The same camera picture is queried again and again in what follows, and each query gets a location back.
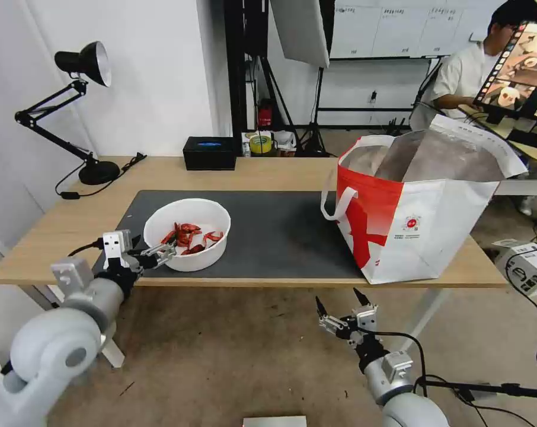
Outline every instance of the concrete floor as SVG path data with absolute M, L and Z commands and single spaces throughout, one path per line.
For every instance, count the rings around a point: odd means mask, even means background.
M 529 220 L 506 197 L 494 199 L 472 234 L 483 247 L 533 236 Z M 380 306 L 383 330 L 400 330 L 422 292 L 366 290 Z M 346 315 L 357 304 L 350 289 L 317 294 L 331 314 Z M 65 393 L 49 425 L 237 427 L 246 416 L 305 415 L 310 427 L 381 426 L 355 354 L 318 327 L 315 295 L 312 289 L 136 289 L 115 336 L 124 367 L 113 370 L 99 358 Z M 537 313 L 509 289 L 454 291 L 420 339 L 429 373 L 537 388 Z M 411 356 L 416 373 L 416 349 Z M 450 391 L 433 389 L 430 397 L 453 427 L 482 426 Z M 500 396 L 484 404 L 514 410 L 537 426 L 537 399 Z M 483 415 L 490 427 L 523 425 L 509 415 Z

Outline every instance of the black desk lamp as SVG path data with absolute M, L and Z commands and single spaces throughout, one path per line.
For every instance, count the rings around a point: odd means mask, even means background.
M 92 156 L 92 152 L 64 141 L 37 124 L 45 116 L 65 107 L 87 93 L 87 82 L 81 78 L 81 73 L 86 74 L 91 80 L 102 86 L 110 86 L 111 73 L 107 52 L 101 42 L 92 42 L 86 45 L 79 53 L 57 52 L 55 54 L 55 64 L 60 70 L 67 72 L 73 81 L 67 87 L 48 96 L 27 110 L 18 111 L 15 114 L 15 121 L 83 159 L 85 167 L 79 171 L 79 179 L 83 184 L 98 185 L 111 182 L 118 178 L 120 174 L 120 168 L 115 163 L 99 161 Z M 71 89 L 77 91 L 75 96 L 54 106 L 43 106 Z

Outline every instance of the wooden table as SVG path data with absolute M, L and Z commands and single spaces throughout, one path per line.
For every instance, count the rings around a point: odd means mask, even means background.
M 126 157 L 110 157 L 123 165 Z M 332 158 L 239 158 L 235 171 L 186 171 L 184 160 L 177 157 L 149 157 L 134 166 L 101 193 L 80 200 L 61 200 L 48 211 L 29 233 L 0 262 L 0 283 L 56 285 L 50 271 L 53 262 L 73 249 L 88 244 L 119 223 L 134 196 L 140 190 L 289 190 L 320 191 L 336 159 Z M 76 184 L 80 193 L 93 187 Z M 91 265 L 100 252 L 81 253 Z M 360 279 L 187 279 L 141 278 L 139 286 L 269 286 L 269 287 L 352 287 L 371 286 Z M 506 281 L 469 237 L 441 278 L 374 288 L 426 288 L 406 332 L 418 335 L 440 307 L 451 288 L 503 288 Z M 410 341 L 402 343 L 406 349 Z M 124 356 L 111 343 L 107 357 L 118 367 Z

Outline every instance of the logo on bag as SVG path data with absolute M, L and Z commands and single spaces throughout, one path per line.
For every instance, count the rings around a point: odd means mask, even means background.
M 403 225 L 403 231 L 418 231 L 421 225 L 421 217 L 417 215 L 411 215 L 405 218 L 405 224 Z

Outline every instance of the lamp base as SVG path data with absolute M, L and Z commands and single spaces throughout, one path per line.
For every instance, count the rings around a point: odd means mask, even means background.
M 119 175 L 120 168 L 113 162 L 88 162 L 79 171 L 79 180 L 86 185 L 99 185 L 114 181 Z

